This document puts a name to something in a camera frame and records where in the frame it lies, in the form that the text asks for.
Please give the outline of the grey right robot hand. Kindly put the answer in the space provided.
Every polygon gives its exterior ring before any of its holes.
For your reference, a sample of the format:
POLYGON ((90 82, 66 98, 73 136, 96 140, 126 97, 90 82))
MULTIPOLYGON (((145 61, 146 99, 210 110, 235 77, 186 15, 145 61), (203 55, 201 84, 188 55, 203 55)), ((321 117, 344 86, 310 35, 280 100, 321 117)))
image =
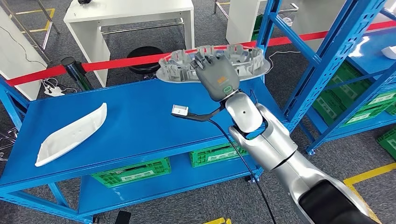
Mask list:
POLYGON ((204 56, 197 52, 194 60, 191 61, 191 66, 210 98, 215 102, 222 101, 239 89, 238 73, 224 54, 204 56))

